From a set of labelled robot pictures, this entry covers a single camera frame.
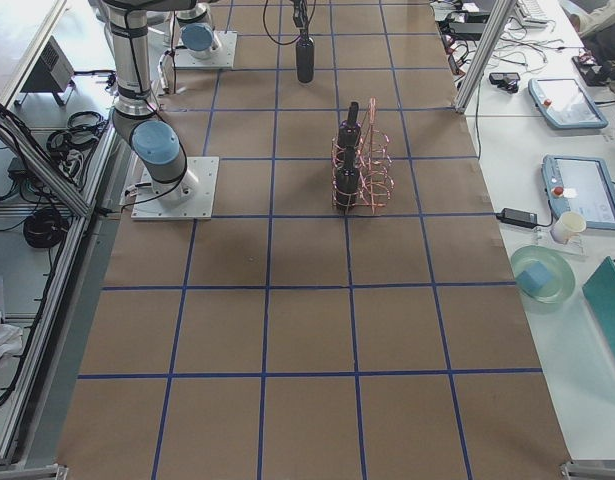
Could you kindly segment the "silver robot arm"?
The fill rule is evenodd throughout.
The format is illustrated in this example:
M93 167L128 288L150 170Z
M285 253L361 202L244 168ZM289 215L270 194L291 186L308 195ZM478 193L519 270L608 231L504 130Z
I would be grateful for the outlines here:
M149 12L172 12L182 47L194 57L218 48L210 7L202 1L106 1L118 97L114 128L151 176L150 201L186 200L191 194L190 167L184 147L151 103L148 49Z
M220 48L211 11L206 5L175 15L180 30L179 47L198 59L208 59Z

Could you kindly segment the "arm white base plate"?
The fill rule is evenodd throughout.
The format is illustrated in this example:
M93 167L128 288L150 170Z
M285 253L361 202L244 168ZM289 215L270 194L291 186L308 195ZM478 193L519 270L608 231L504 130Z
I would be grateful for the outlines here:
M175 53L178 69L232 69L235 60L237 33L214 31L204 26L188 27L181 33Z
M173 221L212 217L220 159L218 157L189 157L182 182L172 191L172 185L153 183L151 175L142 168L140 183L132 205L133 220Z

